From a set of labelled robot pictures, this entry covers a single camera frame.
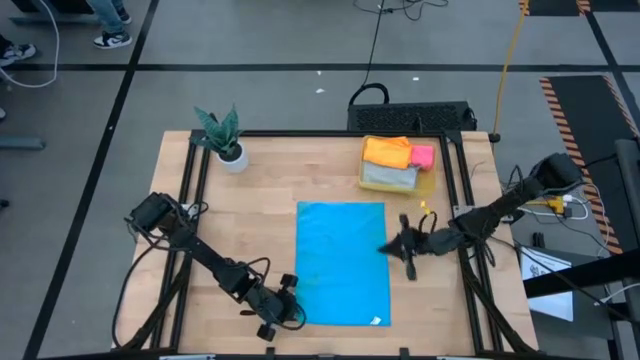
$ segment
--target potted plant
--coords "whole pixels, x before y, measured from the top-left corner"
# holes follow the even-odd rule
[[[216,116],[207,114],[195,107],[196,115],[204,127],[203,137],[191,137],[191,142],[218,154],[218,160],[230,173],[242,172],[249,165],[249,156],[238,140],[241,131],[238,130],[238,114],[235,105],[222,122]]]

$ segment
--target small white object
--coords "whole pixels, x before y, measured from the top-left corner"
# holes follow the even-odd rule
[[[232,174],[237,174],[249,166],[249,155],[247,154],[247,150],[244,147],[244,144],[241,141],[238,141],[238,146],[242,149],[242,153],[240,157],[231,162],[226,162],[220,158],[220,154],[218,154],[218,160],[224,165],[224,168],[227,169],[228,172]]]
[[[546,265],[553,271],[560,271],[571,267],[571,263],[568,261],[528,248],[522,248],[522,256],[520,259],[522,280],[527,280],[549,273],[547,269],[531,260],[527,255]],[[569,291],[561,294],[529,299],[529,309],[566,321],[573,321],[573,292]]]

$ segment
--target blue paper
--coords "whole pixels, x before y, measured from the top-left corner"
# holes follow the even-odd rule
[[[299,202],[296,298],[307,323],[391,325],[384,203]]]

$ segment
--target white flower pot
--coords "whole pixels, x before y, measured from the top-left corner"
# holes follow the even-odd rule
[[[242,153],[240,154],[240,157],[233,160],[233,161],[224,161],[221,157],[220,154],[218,155],[218,160],[220,160],[220,162],[222,163],[222,165],[224,165],[224,168],[232,173],[232,174],[237,174],[240,173],[242,171],[244,171],[244,169],[247,168],[247,166],[249,166],[249,155],[247,154],[246,148],[244,147],[244,144],[242,144],[241,141],[238,141],[238,146],[240,146],[240,148],[242,149]]]

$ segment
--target pink cloth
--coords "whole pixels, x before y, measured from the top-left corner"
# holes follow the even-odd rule
[[[411,165],[419,166],[423,170],[431,170],[435,161],[433,146],[413,145],[411,147]]]

